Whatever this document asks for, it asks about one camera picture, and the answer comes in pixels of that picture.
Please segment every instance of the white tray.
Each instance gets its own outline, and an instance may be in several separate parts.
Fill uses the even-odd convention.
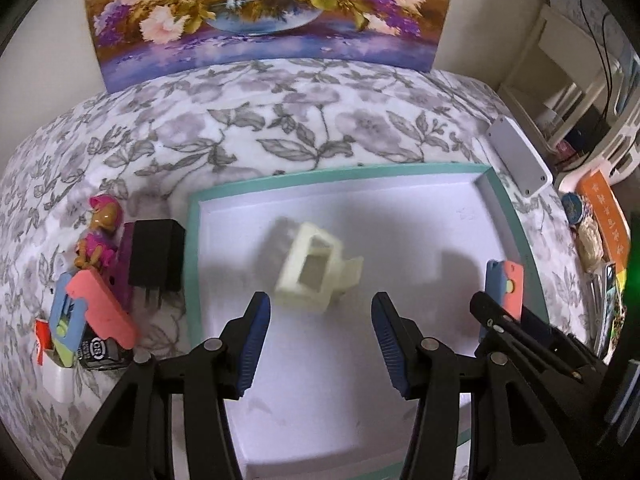
[[[272,304],[254,384],[226,409],[245,478],[392,478],[417,401],[393,389],[370,320],[373,295],[455,352],[473,355],[469,301],[489,259],[523,263],[525,304],[546,318],[529,245],[490,167],[346,168],[218,186],[191,199],[185,261],[195,346],[273,291],[296,225],[310,221],[364,256],[360,285],[322,316]],[[470,397],[461,396],[468,438]]]

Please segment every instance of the doll with pink hat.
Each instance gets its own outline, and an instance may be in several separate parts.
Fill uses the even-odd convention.
[[[78,269],[95,267],[104,270],[114,261],[118,245],[114,235],[122,223],[122,208],[111,195],[92,196],[89,205],[93,210],[89,231],[78,240],[74,264]]]

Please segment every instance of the floral painting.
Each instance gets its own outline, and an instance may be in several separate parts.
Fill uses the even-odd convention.
[[[85,0],[110,92],[241,60],[328,58],[427,71],[449,0]]]

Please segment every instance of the teal border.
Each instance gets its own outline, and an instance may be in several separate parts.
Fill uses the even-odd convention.
[[[255,193],[271,189],[293,186],[325,184],[341,180],[359,180],[362,178],[383,178],[388,176],[409,176],[443,173],[477,173],[487,177],[498,203],[511,229],[516,248],[520,253],[525,273],[525,283],[530,284],[530,296],[533,301],[529,309],[540,319],[549,322],[548,311],[536,262],[531,253],[527,235],[522,228],[509,194],[502,186],[494,168],[485,164],[466,162],[422,162],[417,164],[384,164],[381,166],[352,166],[349,168],[330,168],[327,170],[307,171],[277,176],[267,176],[253,180],[243,180],[230,184],[221,184],[210,189],[193,193],[189,198],[189,218],[184,246],[184,299],[187,311],[189,338],[192,348],[203,341],[202,318],[200,315],[200,287],[198,286],[198,238],[200,229],[200,203],[216,198]],[[468,442],[471,431],[466,430],[458,437],[458,445]],[[386,480],[399,477],[402,463],[393,464],[384,469],[358,476],[351,480]]]

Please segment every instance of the silver bolt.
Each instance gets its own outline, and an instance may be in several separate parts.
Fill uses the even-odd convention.
[[[148,363],[149,359],[151,359],[151,354],[149,350],[145,350],[144,348],[137,348],[133,354],[133,361],[139,365]]]
[[[204,342],[204,349],[209,350],[209,352],[215,352],[216,350],[220,350],[222,348],[222,341],[217,337],[213,337],[211,339],[207,339]]]
[[[434,350],[437,350],[440,347],[440,343],[438,343],[438,340],[434,339],[433,337],[425,337],[420,342],[420,346],[425,350],[433,352]]]
[[[509,358],[502,352],[494,352],[491,354],[491,361],[498,366],[504,366],[509,361]]]

